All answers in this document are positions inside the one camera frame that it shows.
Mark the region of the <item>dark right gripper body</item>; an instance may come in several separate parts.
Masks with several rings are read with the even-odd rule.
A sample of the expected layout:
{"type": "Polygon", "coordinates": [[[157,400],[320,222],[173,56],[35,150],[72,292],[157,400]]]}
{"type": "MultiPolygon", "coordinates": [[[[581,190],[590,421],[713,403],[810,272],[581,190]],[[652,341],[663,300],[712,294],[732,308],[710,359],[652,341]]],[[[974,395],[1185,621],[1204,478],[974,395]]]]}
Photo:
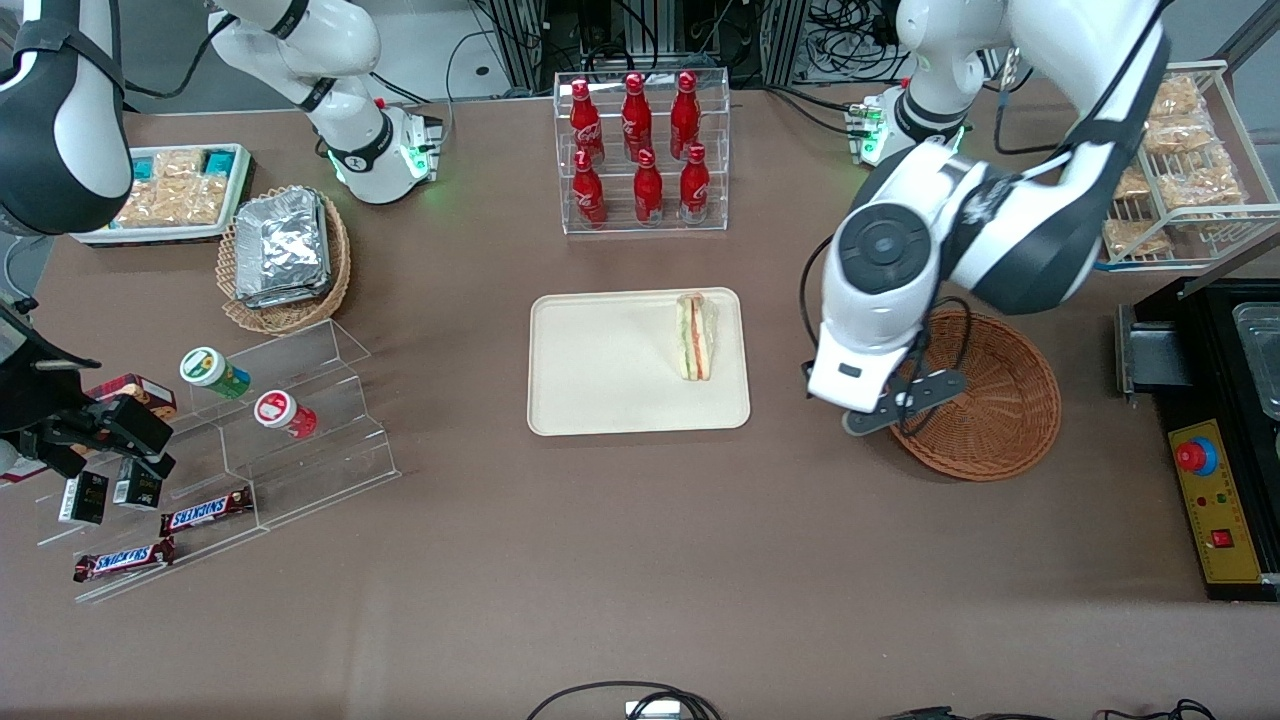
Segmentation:
{"type": "Polygon", "coordinates": [[[99,360],[70,354],[42,337],[29,318],[3,311],[1,430],[22,456],[47,469],[81,469],[70,447],[96,433],[81,373],[99,360]]]}

